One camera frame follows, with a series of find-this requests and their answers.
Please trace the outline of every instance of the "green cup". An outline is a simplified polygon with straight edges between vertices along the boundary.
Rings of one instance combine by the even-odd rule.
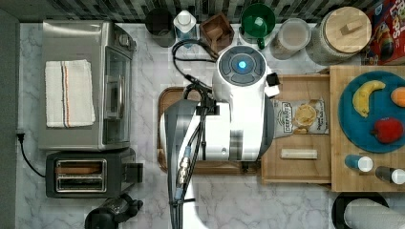
[[[270,7],[262,3],[252,4],[242,13],[239,33],[251,44],[257,43],[259,49],[265,48],[265,38],[273,31],[276,17]]]

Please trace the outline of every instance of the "striped towel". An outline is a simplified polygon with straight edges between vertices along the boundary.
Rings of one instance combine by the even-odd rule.
[[[87,60],[47,61],[45,85],[48,127],[94,124],[92,72]]]

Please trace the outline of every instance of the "toaster slot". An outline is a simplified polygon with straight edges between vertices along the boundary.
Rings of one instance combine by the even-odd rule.
[[[105,159],[58,160],[54,172],[58,193],[106,192]]]

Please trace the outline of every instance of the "marble countertop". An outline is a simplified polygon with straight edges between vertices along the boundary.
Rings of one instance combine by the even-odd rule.
[[[141,24],[119,24],[138,44],[133,59],[131,147],[137,161],[144,164],[143,182],[131,189],[132,198],[144,202],[139,214],[121,228],[170,228],[166,173],[157,160],[157,113],[160,93],[171,86],[185,86],[188,81],[176,71],[170,49],[159,47]],[[234,26],[237,42],[237,26]],[[37,149],[39,77],[42,75],[42,25],[21,24],[20,33],[19,128],[26,131],[25,151],[38,170],[45,170],[46,154]],[[305,51],[289,60],[264,54],[269,67],[277,73],[315,73],[324,69],[313,63]],[[207,57],[197,47],[181,49],[185,57]],[[359,58],[350,60],[359,64]],[[210,84],[212,63],[181,63]],[[104,199],[57,199],[45,196],[45,180],[25,164],[17,151],[16,228],[84,228],[87,214]],[[208,228],[333,228],[330,209],[336,194],[311,184],[262,185],[257,177],[194,176],[197,185],[198,212]],[[400,196],[387,196],[389,203],[402,209]]]

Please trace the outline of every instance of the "red box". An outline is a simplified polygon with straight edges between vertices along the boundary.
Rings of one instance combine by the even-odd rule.
[[[366,65],[405,63],[405,0],[385,0],[367,14],[373,33],[366,47]]]

